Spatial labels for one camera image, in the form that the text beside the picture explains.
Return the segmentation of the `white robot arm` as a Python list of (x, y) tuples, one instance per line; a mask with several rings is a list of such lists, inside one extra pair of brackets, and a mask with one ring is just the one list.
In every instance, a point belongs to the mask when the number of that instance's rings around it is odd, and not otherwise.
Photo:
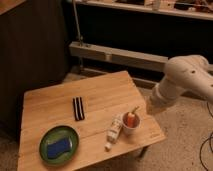
[(191, 91), (213, 105), (213, 76), (210, 64), (201, 55), (177, 56), (164, 65), (164, 77), (147, 99), (147, 113), (154, 115), (173, 106), (186, 91)]

